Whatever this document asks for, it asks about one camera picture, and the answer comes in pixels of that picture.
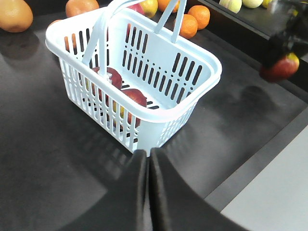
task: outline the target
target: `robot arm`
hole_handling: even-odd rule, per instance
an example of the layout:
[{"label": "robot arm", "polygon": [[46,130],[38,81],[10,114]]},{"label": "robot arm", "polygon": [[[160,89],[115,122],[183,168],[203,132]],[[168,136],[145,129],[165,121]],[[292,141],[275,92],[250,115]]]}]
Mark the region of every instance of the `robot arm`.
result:
[{"label": "robot arm", "polygon": [[262,63],[266,68],[272,67],[288,53],[293,52],[298,57],[308,53],[308,1],[273,0],[269,10],[274,12],[278,4],[290,5],[294,10],[285,30],[269,39],[268,52]]}]

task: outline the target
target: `black table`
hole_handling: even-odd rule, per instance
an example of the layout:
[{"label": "black table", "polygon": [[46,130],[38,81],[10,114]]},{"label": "black table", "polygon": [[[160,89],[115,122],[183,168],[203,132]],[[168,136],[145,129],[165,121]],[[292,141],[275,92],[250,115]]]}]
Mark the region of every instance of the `black table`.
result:
[{"label": "black table", "polygon": [[[54,231],[71,222],[131,158],[67,98],[58,60],[44,43],[48,24],[61,18],[41,15],[24,33],[0,31],[0,231]],[[219,58],[221,81],[163,149],[221,210],[308,124],[307,93],[288,81],[263,81],[258,62],[206,29],[192,42]]]}]

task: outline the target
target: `basket rim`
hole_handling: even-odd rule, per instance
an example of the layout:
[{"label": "basket rim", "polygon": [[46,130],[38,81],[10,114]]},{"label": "basket rim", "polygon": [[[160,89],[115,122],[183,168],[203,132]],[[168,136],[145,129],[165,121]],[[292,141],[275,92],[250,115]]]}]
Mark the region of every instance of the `basket rim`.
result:
[{"label": "basket rim", "polygon": [[[104,10],[106,10],[106,7],[102,7],[92,12],[87,12],[87,13],[80,14],[80,15],[77,15],[71,18],[63,19],[59,22],[56,22],[50,25],[46,30],[45,44],[52,53],[54,53],[60,59],[67,62],[70,66],[72,66],[82,75],[86,76],[91,82],[97,85],[98,88],[102,89],[107,95],[112,95],[112,98],[116,102],[119,102],[125,109],[127,109],[134,116],[144,121],[155,122],[155,123],[165,123],[165,122],[175,120],[179,118],[180,116],[182,116],[191,106],[193,106],[194,103],[196,103],[204,94],[206,94],[210,89],[212,89],[219,82],[220,75],[222,72],[222,66],[218,58],[211,52],[197,46],[191,41],[186,40],[183,37],[179,37],[177,43],[175,43],[175,46],[184,47],[183,45],[186,45],[186,47],[184,48],[185,50],[187,50],[187,43],[188,43],[195,50],[199,49],[199,50],[205,51],[217,64],[216,72],[212,70],[212,75],[204,83],[202,83],[189,96],[187,96],[184,100],[182,100],[180,103],[178,103],[172,108],[169,108],[169,109],[158,108],[158,109],[153,110],[153,109],[149,109],[149,108],[139,105],[138,103],[133,101],[130,97],[123,94],[120,90],[118,90],[116,87],[114,87],[109,82],[107,82],[104,78],[99,78],[99,75],[93,72],[90,67],[83,64],[80,60],[77,60],[73,54],[69,53],[63,47],[60,47],[55,42],[56,31],[58,28],[62,27],[63,25],[70,25],[88,16],[90,16],[93,20],[95,18],[94,15],[96,15],[96,17],[98,18],[100,16],[99,13],[104,12]],[[138,18],[141,19],[142,17],[146,18],[145,16],[129,8],[125,8],[121,10],[120,12],[118,12],[117,14],[124,15],[125,17],[129,16],[129,18],[131,18],[132,21],[137,21],[136,18],[137,19]],[[161,32],[167,35],[172,34],[172,31],[170,31],[169,29],[165,27],[161,29]]]}]

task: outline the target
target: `white plastic basket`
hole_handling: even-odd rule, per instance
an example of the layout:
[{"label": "white plastic basket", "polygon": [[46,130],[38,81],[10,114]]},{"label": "white plastic basket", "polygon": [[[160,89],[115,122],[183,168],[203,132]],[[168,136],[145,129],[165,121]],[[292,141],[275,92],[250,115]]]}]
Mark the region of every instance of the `white plastic basket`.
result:
[{"label": "white plastic basket", "polygon": [[[221,63],[179,36],[186,0],[180,1],[173,32],[164,25],[177,0],[158,23],[126,8],[140,1],[113,0],[107,7],[54,23],[46,31],[46,46],[59,57],[68,98],[129,151],[149,154],[187,122],[200,97],[219,82]],[[99,74],[91,70],[96,66]],[[137,88],[147,97],[147,107],[104,78],[107,66],[121,74],[124,88]]]}]

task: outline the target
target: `orange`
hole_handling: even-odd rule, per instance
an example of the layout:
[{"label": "orange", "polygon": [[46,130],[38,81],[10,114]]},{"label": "orange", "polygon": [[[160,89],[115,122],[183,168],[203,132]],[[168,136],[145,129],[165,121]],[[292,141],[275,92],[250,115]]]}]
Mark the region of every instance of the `orange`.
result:
[{"label": "orange", "polygon": [[65,36],[64,37],[64,43],[65,43],[65,49],[69,52],[69,39],[70,42],[73,44],[73,49],[76,49],[77,48],[77,43],[76,43],[76,35],[75,34],[72,34],[72,36],[69,38],[68,36]]},{"label": "orange", "polygon": [[189,9],[188,14],[197,20],[198,30],[206,28],[210,22],[210,10],[206,6],[195,5]]},{"label": "orange", "polygon": [[186,39],[191,39],[196,35],[198,30],[198,23],[195,17],[190,14],[184,14],[182,25],[180,28],[180,35]]},{"label": "orange", "polygon": [[[158,9],[161,12],[164,12],[170,1],[171,0],[157,0],[157,2],[158,2]],[[172,11],[173,13],[178,12],[179,4],[180,4],[180,0],[177,2],[175,7],[173,8],[173,11]]]},{"label": "orange", "polygon": [[73,17],[85,12],[98,9],[97,0],[68,0],[65,6],[66,16]]},{"label": "orange", "polygon": [[0,28],[18,33],[27,30],[33,22],[33,14],[24,0],[0,0]]}]

